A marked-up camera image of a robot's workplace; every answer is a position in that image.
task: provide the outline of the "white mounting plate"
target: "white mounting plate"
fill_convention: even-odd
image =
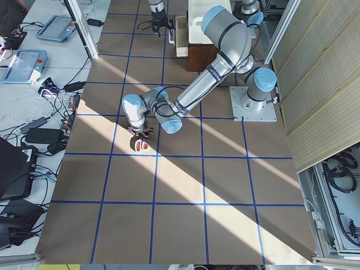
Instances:
[[[240,105],[240,97],[248,90],[248,87],[230,86],[230,98],[234,121],[245,122],[276,122],[276,113],[273,103],[267,103],[261,111],[252,112]]]

